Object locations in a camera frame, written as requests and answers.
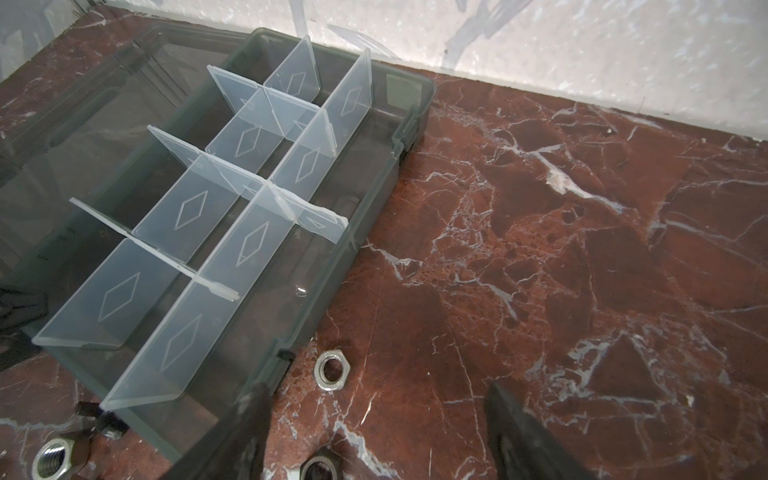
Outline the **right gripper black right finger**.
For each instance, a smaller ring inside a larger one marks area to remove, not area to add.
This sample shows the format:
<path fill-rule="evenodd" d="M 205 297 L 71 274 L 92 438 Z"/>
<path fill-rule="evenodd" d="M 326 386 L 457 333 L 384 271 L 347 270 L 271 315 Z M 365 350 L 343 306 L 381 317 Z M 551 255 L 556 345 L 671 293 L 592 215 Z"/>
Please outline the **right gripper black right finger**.
<path fill-rule="evenodd" d="M 499 383 L 484 398 L 488 446 L 500 479 L 593 479 L 550 432 Z"/>

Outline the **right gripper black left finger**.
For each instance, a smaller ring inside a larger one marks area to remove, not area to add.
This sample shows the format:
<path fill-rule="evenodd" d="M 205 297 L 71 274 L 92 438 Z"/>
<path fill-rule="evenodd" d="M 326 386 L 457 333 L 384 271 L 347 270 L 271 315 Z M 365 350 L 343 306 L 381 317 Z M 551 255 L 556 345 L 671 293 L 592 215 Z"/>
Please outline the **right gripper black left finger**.
<path fill-rule="evenodd" d="M 164 479 L 259 479 L 264 468 L 272 398 L 267 385 L 249 387 L 230 411 L 192 446 Z"/>

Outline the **grey plastic organizer box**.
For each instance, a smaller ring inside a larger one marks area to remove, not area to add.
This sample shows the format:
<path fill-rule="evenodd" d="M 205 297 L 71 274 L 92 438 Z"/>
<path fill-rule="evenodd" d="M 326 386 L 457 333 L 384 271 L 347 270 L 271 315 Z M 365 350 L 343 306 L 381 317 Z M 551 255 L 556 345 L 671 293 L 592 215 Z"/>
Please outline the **grey plastic organizer box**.
<path fill-rule="evenodd" d="M 279 385 L 423 135 L 434 82 L 268 29 L 152 26 L 1 146 L 26 330 L 166 458 Z"/>

